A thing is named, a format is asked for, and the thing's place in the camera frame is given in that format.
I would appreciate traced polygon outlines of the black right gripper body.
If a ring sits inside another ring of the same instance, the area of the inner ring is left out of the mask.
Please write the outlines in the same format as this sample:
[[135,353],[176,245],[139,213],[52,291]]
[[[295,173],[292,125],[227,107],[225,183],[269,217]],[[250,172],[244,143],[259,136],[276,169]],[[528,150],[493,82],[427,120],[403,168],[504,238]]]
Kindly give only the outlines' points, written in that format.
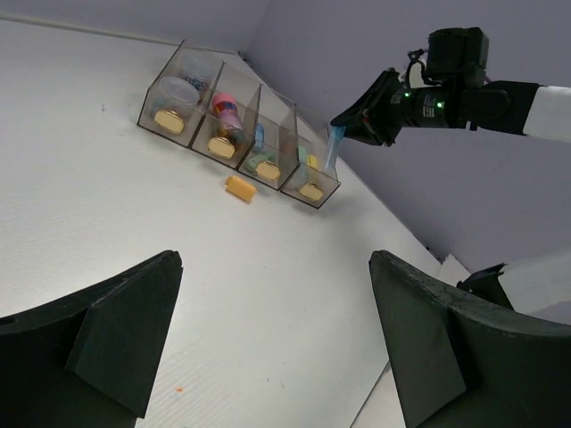
[[403,128],[415,127],[413,104],[418,96],[418,90],[407,88],[398,79],[376,82],[366,93],[361,113],[367,143],[391,146]]

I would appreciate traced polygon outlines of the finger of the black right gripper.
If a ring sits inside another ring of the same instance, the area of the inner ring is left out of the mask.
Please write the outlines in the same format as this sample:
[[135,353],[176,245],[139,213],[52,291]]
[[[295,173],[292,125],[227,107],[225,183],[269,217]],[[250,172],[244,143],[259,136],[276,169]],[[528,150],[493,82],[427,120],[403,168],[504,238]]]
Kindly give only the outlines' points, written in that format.
[[384,70],[371,87],[347,110],[330,121],[332,128],[344,128],[344,136],[374,146],[391,146],[401,126],[390,118],[391,96],[401,89],[399,73]]

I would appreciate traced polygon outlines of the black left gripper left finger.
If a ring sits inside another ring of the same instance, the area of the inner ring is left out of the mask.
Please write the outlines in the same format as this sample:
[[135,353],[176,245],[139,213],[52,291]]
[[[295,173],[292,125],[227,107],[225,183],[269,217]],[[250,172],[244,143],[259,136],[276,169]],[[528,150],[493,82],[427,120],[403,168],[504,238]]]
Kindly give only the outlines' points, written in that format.
[[164,251],[1,319],[3,427],[133,427],[145,417],[183,274]]

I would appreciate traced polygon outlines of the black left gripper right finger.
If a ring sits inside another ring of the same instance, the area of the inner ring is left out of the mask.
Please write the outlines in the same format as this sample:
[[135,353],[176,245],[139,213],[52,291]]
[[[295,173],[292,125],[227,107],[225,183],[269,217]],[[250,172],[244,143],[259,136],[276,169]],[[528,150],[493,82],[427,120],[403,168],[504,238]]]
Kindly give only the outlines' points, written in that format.
[[408,427],[567,427],[570,329],[443,283],[389,251],[372,290]]

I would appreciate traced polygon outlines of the blue highlighter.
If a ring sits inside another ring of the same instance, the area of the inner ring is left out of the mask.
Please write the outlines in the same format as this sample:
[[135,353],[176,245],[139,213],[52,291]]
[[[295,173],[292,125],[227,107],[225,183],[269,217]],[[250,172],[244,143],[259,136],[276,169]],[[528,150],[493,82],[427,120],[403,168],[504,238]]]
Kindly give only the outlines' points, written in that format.
[[327,141],[324,170],[333,171],[343,142],[346,127],[331,127]]

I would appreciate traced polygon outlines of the yellow highlighter cap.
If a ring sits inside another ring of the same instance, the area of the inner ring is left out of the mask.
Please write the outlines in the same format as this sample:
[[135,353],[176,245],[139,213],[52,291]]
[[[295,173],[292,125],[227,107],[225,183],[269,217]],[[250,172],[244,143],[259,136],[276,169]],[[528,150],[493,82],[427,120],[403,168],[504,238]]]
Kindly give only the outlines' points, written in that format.
[[319,160],[318,157],[313,155],[313,154],[309,154],[306,158],[306,164],[309,168],[311,169],[315,169],[315,170],[319,170]]

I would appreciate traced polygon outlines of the blue correction tape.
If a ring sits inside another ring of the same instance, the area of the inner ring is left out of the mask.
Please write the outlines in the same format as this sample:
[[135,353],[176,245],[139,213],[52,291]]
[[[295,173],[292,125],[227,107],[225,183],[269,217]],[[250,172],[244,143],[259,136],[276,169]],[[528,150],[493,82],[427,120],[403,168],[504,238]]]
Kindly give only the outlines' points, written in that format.
[[261,152],[264,148],[264,140],[265,140],[265,129],[264,126],[259,122],[255,128],[252,150],[254,152]]

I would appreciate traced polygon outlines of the green capped highlighter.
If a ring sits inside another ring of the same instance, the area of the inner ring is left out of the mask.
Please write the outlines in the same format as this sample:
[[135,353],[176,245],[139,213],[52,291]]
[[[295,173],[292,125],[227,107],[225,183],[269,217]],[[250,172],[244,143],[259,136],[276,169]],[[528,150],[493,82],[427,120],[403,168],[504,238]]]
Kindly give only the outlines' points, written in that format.
[[273,152],[252,152],[251,156],[249,156],[245,163],[244,168],[250,172],[255,174],[256,168],[259,164],[268,161],[273,163],[275,159],[275,154]]

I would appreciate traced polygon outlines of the pink cap glue bottle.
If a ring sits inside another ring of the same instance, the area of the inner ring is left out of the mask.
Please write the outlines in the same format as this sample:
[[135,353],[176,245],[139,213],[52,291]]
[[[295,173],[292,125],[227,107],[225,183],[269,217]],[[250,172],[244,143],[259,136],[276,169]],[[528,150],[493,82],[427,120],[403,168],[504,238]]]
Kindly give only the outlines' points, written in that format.
[[212,97],[211,109],[218,120],[216,137],[226,139],[235,148],[244,141],[244,123],[240,119],[236,99],[229,93],[217,93]]

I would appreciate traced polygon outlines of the yellow-orange highlighter cap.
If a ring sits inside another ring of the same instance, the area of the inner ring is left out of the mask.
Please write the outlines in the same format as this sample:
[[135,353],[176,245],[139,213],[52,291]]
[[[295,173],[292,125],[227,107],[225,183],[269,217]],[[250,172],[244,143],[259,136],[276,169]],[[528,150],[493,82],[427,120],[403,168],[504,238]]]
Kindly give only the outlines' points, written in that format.
[[243,202],[251,203],[257,188],[238,176],[230,176],[225,181],[225,190]]

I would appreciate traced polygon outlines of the green highlighter cap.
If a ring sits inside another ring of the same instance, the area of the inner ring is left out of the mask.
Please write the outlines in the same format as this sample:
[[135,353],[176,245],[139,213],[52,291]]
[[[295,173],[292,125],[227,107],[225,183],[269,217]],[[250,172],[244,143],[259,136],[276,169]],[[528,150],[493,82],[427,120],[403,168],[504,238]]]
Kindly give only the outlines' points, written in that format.
[[302,145],[299,145],[297,147],[297,157],[298,157],[298,162],[302,165],[309,165],[309,156],[310,154],[308,153],[307,149],[305,147],[303,147]]

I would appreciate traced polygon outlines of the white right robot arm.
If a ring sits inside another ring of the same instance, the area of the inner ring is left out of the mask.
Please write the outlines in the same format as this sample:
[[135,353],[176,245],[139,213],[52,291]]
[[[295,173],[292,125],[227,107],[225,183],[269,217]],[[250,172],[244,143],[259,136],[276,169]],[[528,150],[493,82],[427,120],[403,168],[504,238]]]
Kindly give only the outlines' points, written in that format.
[[345,136],[390,146],[403,128],[479,128],[567,143],[570,90],[486,76],[489,39],[478,27],[439,29],[409,52],[405,73],[384,70],[331,124]]

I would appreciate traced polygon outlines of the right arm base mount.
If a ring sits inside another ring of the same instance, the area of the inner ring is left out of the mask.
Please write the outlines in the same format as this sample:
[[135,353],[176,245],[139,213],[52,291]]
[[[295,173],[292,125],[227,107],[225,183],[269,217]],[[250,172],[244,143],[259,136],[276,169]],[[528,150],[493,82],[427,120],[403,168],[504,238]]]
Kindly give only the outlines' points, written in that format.
[[513,310],[514,308],[499,281],[500,276],[503,275],[502,269],[505,267],[506,264],[501,263],[475,272],[464,281],[459,281],[457,288],[505,309]]

